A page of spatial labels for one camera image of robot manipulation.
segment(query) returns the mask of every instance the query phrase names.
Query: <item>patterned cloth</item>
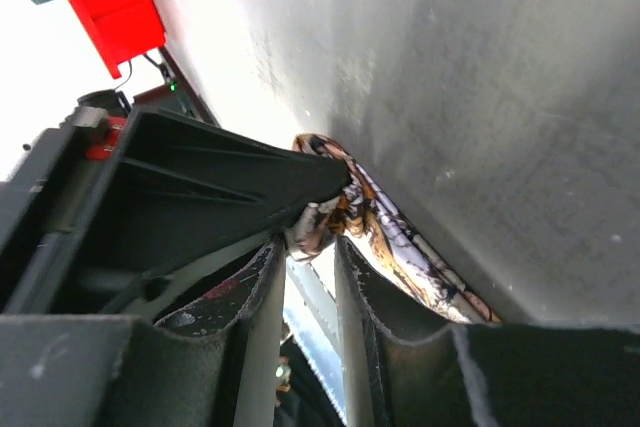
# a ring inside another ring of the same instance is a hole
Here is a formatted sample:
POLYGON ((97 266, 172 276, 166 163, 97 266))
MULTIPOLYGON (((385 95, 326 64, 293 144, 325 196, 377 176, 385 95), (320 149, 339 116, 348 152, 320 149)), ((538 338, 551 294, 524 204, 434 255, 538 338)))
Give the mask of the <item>patterned cloth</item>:
POLYGON ((341 196, 309 204, 287 232, 294 257, 312 259, 335 235, 350 234, 366 240, 356 245, 378 273, 425 307, 454 322, 500 322, 338 143, 305 134, 296 137, 293 150, 344 160, 351 173, 341 196))

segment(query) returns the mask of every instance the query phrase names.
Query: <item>folded cloth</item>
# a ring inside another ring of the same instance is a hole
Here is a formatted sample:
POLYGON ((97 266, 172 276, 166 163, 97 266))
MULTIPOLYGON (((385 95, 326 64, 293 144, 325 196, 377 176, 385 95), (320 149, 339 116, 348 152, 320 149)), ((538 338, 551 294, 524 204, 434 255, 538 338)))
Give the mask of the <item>folded cloth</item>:
POLYGON ((420 304, 454 322, 500 322, 487 304, 474 294, 418 234, 371 179, 337 142, 318 134, 296 137, 293 150, 344 160, 351 181, 340 196, 309 204, 297 224, 287 232, 290 253, 298 260, 312 259, 334 236, 350 234, 372 267, 420 304))

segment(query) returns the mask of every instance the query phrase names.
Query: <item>scratched metal surface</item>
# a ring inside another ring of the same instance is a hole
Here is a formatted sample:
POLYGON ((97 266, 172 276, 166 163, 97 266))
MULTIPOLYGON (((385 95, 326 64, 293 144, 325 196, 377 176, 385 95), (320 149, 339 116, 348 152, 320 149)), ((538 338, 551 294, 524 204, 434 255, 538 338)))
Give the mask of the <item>scratched metal surface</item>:
POLYGON ((637 322, 640 0, 156 0, 230 130, 334 136, 511 320, 637 322))

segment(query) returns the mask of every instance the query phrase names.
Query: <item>red clip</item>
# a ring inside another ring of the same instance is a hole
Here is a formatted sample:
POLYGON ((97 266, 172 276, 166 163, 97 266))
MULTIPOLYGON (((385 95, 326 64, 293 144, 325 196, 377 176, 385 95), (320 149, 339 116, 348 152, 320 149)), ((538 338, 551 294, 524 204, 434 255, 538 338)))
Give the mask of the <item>red clip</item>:
POLYGON ((123 117, 109 117, 109 133, 107 139, 101 144, 94 144, 87 150, 89 160, 107 160, 120 137, 122 127, 127 119, 123 117))

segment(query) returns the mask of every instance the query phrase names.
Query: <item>colorful printed fabric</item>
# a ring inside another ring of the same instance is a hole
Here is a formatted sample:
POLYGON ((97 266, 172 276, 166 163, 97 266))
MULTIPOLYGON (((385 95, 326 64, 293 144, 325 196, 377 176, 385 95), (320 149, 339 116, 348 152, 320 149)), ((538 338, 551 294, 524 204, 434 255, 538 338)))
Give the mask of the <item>colorful printed fabric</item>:
POLYGON ((335 235, 350 234, 378 273, 425 307, 454 322, 500 322, 338 143, 305 134, 296 137, 293 150, 344 160, 351 173, 341 196, 309 204, 287 232, 294 257, 312 259, 335 235))

